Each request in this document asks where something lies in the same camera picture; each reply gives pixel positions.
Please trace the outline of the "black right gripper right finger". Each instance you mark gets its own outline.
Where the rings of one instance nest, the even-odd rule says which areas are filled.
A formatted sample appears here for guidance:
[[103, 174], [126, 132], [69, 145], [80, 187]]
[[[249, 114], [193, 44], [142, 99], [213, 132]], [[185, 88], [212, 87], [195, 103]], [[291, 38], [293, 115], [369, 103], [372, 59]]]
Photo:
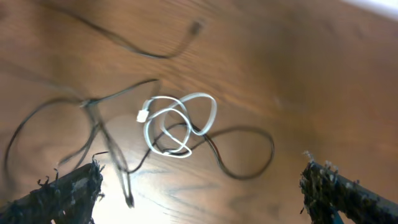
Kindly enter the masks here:
[[339, 175], [330, 161], [318, 164], [313, 154], [299, 182], [303, 209], [312, 223], [343, 223], [340, 212], [354, 223], [397, 223], [397, 204]]

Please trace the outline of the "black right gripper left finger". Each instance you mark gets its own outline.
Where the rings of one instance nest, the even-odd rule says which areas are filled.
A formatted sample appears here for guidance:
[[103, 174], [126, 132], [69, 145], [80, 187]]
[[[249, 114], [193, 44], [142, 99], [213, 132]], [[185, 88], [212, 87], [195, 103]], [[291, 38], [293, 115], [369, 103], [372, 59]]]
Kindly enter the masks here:
[[94, 223], [93, 207], [101, 195], [103, 176], [96, 161], [1, 207], [1, 223]]

